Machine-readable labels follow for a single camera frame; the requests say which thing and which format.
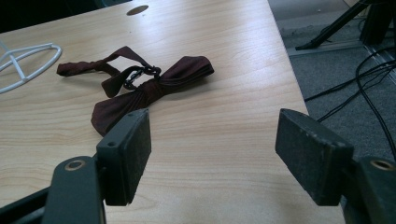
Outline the dark red bow tie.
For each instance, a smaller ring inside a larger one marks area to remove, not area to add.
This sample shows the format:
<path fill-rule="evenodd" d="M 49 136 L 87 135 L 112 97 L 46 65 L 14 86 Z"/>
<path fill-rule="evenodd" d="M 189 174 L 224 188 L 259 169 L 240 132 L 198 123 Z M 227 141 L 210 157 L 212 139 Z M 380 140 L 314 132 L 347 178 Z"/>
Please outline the dark red bow tie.
<path fill-rule="evenodd" d="M 177 92 L 214 73 L 205 56 L 184 56 L 168 70 L 147 63 L 128 47 L 122 47 L 96 62 L 61 63 L 62 77 L 99 71 L 109 75 L 102 82 L 107 99 L 92 112 L 92 126 L 106 135 L 126 114 L 146 108 L 167 94 Z"/>

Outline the black stand base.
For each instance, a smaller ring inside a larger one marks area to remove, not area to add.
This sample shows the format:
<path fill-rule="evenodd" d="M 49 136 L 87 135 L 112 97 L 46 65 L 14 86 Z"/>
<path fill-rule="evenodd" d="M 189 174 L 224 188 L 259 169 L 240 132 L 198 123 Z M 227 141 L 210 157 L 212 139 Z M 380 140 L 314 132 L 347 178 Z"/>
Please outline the black stand base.
<path fill-rule="evenodd" d="M 379 45 L 383 42 L 390 23 L 396 20 L 396 0 L 367 0 L 369 7 L 360 41 L 364 45 Z"/>

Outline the grey floor rail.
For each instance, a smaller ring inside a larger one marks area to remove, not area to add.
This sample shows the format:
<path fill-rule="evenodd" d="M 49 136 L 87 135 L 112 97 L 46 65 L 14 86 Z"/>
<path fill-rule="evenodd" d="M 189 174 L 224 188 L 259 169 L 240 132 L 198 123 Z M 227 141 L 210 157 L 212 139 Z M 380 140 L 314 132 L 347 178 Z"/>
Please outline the grey floor rail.
<path fill-rule="evenodd" d="M 315 54 L 315 53 L 330 52 L 330 51 L 345 50 L 345 49 L 365 49 L 369 54 L 373 54 L 373 53 L 375 54 L 374 60 L 376 63 L 386 63 L 386 62 L 390 62 L 391 60 L 396 60 L 396 56 L 393 56 L 389 50 L 380 52 L 380 50 L 383 48 L 384 48 L 383 45 L 366 46 L 363 45 L 359 40 L 349 40 L 349 41 L 341 41 L 341 42 L 327 42 L 315 49 L 297 49 L 295 47 L 287 48 L 287 53 L 290 57 L 297 57 L 307 54 Z"/>

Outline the black stand leg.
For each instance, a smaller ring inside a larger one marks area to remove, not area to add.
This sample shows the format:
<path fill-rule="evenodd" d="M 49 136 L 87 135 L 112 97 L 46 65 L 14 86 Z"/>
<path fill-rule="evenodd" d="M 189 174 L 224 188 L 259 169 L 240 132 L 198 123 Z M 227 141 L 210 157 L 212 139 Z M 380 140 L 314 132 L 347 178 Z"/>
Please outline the black stand leg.
<path fill-rule="evenodd" d="M 344 27 L 348 22 L 355 18 L 364 9 L 370 6 L 375 0 L 359 0 L 350 9 L 343 13 L 338 19 L 336 19 L 332 24 L 324 28 L 319 35 L 313 38 L 306 44 L 296 47 L 296 50 L 306 50 L 306 49 L 316 49 L 321 44 L 323 44 L 329 37 L 334 35 L 342 27 Z"/>

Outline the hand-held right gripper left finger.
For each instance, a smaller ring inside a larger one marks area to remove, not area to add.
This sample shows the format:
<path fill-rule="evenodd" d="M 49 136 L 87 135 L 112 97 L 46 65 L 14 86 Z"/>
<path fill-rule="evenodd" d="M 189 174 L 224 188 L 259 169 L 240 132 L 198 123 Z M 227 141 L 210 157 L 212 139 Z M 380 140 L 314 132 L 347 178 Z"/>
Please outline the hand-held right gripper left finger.
<path fill-rule="evenodd" d="M 96 146 L 105 171 L 104 197 L 110 206 L 125 206 L 134 199 L 151 152 L 149 111 L 125 115 Z"/>

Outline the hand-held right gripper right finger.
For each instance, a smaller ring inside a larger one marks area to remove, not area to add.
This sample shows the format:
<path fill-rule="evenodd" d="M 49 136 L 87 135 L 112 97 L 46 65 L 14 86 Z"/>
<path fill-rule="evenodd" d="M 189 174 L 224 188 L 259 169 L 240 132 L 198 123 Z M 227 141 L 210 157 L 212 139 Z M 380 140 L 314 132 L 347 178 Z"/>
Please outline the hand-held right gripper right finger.
<path fill-rule="evenodd" d="M 276 154 L 317 205 L 339 204 L 342 171 L 353 151 L 348 141 L 306 114 L 280 110 Z"/>

